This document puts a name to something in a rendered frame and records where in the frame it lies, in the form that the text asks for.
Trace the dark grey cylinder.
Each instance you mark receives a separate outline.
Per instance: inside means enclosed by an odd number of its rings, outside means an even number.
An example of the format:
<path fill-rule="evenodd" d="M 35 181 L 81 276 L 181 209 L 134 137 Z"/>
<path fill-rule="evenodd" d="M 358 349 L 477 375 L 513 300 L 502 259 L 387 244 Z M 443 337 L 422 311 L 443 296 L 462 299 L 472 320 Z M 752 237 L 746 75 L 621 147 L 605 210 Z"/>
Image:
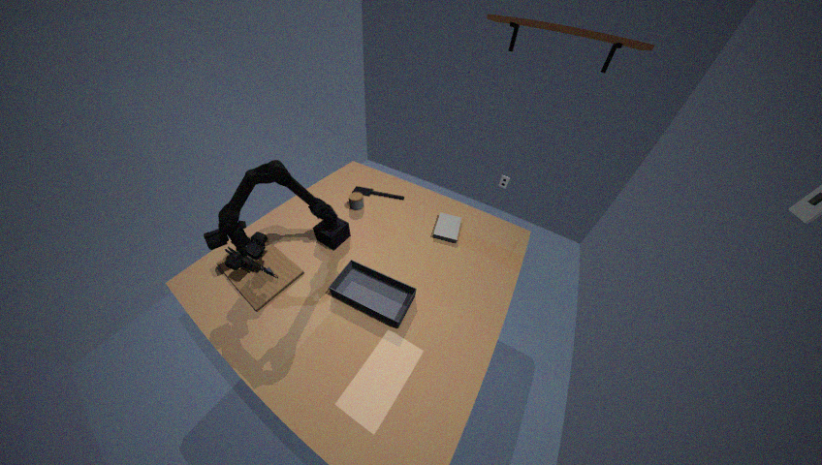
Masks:
<path fill-rule="evenodd" d="M 360 210 L 364 206 L 364 194 L 352 193 L 349 195 L 350 207 L 354 210 Z"/>

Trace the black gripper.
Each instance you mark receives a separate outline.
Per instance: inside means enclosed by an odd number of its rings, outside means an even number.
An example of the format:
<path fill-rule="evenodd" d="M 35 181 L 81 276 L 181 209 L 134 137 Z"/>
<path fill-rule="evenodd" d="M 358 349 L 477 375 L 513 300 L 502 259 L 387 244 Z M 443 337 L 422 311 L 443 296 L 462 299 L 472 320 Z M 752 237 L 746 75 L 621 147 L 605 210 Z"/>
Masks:
<path fill-rule="evenodd" d="M 254 233 L 254 235 L 253 235 L 253 236 L 251 236 L 250 238 L 251 238 L 251 241 L 253 241 L 253 242 L 255 242 L 255 241 L 256 241 L 256 242 L 258 242 L 258 241 L 261 239 L 264 243 L 265 243 L 265 242 L 267 241 L 267 239 L 268 239 L 268 238 L 267 238 L 267 236 L 266 236 L 265 234 L 261 233 L 261 232 L 255 232 L 255 233 Z M 238 254 L 236 257 L 234 257 L 234 256 L 232 256 L 232 255 L 231 255 L 231 257 L 230 257 L 230 258 L 228 258 L 228 259 L 225 261 L 225 265 L 226 265 L 226 267 L 229 267 L 229 268 L 231 268 L 232 270 L 238 270 L 238 269 L 239 269 L 240 267 L 242 267 L 242 266 L 244 266 L 245 268 L 250 269 L 250 268 L 249 268 L 249 266 L 246 264 L 246 262 L 242 260 L 242 258 L 244 258 L 244 257 L 243 257 L 243 254 L 242 254 L 242 249 L 241 249 L 241 248 L 243 248 L 243 246 L 245 246 L 245 247 L 246 247 L 246 245 L 248 244 L 248 242 L 247 242 L 247 241 L 248 241 L 250 238 L 249 238 L 249 237 L 246 237 L 246 238 L 245 238 L 242 242 L 240 242 L 240 243 L 233 243 L 233 241 L 231 241 L 231 243 L 232 243 L 232 244 L 234 244 L 234 245 L 237 247 L 236 249 L 237 249 L 237 251 L 239 251 L 239 254 Z"/>

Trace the wooden board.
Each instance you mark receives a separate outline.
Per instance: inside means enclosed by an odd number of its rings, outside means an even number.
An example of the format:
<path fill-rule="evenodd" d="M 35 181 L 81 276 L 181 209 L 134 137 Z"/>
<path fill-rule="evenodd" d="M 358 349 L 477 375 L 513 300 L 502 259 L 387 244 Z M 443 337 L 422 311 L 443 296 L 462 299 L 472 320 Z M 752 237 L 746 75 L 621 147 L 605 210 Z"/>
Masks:
<path fill-rule="evenodd" d="M 270 241 L 265 242 L 265 247 L 263 256 L 258 261 L 251 259 L 266 268 L 270 267 L 275 277 L 261 270 L 256 264 L 247 264 L 250 269 L 244 266 L 238 270 L 226 267 L 225 261 L 231 257 L 230 254 L 217 263 L 257 312 L 304 274 L 297 264 L 291 262 Z"/>

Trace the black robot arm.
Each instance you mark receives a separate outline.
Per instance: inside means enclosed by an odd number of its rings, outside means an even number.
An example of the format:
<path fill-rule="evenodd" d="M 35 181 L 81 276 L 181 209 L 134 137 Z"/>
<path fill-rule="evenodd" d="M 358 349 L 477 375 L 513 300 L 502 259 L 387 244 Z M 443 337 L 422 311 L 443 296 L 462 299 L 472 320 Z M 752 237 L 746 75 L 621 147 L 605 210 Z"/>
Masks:
<path fill-rule="evenodd" d="M 245 221 L 238 221 L 240 209 L 244 206 L 255 184 L 269 184 L 272 182 L 291 189 L 301 200 L 304 200 L 309 205 L 312 215 L 318 217 L 318 219 L 323 219 L 324 224 L 322 227 L 328 232 L 332 232 L 340 226 L 340 224 L 336 222 L 336 212 L 330 205 L 307 192 L 307 190 L 289 174 L 281 161 L 273 160 L 257 168 L 248 170 L 245 173 L 245 177 L 241 180 L 231 201 L 224 205 L 218 214 L 219 229 L 204 234 L 209 250 L 212 251 L 222 245 L 227 245 L 229 238 L 233 243 L 240 243 L 246 238 L 246 233 L 243 230 L 246 228 L 246 223 Z M 249 239 L 247 242 L 246 247 L 243 246 L 243 248 L 241 248 L 243 257 L 248 256 L 258 261 L 266 249 L 265 243 L 261 239 L 258 242 L 253 242 Z"/>

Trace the dark grey roasting tin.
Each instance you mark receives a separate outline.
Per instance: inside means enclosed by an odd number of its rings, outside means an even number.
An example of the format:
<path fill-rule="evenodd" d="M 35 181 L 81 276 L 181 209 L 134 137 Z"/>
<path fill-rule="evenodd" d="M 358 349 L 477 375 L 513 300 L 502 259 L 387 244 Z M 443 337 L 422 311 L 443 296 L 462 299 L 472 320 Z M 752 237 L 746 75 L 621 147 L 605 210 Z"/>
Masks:
<path fill-rule="evenodd" d="M 329 288 L 338 299 L 396 328 L 402 322 L 417 289 L 352 260 Z"/>

